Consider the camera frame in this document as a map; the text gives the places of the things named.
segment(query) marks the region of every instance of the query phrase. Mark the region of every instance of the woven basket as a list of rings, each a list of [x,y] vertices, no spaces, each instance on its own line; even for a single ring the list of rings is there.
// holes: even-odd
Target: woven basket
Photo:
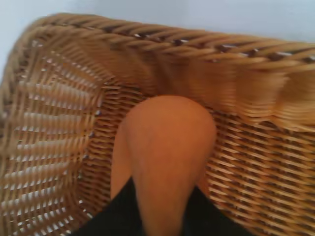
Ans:
[[[0,236],[66,235],[110,202],[137,103],[215,117],[209,198],[255,235],[315,235],[315,45],[58,14],[16,42],[0,88]]]

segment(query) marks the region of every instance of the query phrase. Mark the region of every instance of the wicker weave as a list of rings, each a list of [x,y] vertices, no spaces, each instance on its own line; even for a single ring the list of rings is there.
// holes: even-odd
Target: wicker weave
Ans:
[[[93,15],[36,21],[0,88],[0,236],[66,235],[101,211],[119,123],[160,94],[215,117],[207,175],[218,208],[259,236],[314,236],[314,54],[314,44]]]

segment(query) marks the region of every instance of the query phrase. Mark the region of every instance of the rattan strand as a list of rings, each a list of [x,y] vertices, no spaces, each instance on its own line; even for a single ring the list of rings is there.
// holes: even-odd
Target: rattan strand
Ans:
[[[217,207],[256,235],[314,236],[314,54],[315,44],[93,15],[39,19],[0,87],[0,236],[66,235],[100,212],[119,123],[161,94],[216,119]]]

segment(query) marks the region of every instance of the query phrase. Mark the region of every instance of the light brown wicker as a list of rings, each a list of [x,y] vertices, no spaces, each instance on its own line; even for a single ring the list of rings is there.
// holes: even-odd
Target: light brown wicker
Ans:
[[[58,14],[16,42],[0,88],[0,236],[65,235],[110,201],[140,101],[213,113],[209,198],[256,235],[315,235],[315,44]]]

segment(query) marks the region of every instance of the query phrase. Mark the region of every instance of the white background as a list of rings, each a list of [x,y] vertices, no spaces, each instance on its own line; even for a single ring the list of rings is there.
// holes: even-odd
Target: white background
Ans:
[[[315,42],[315,0],[0,0],[1,75],[22,30],[57,12]]]

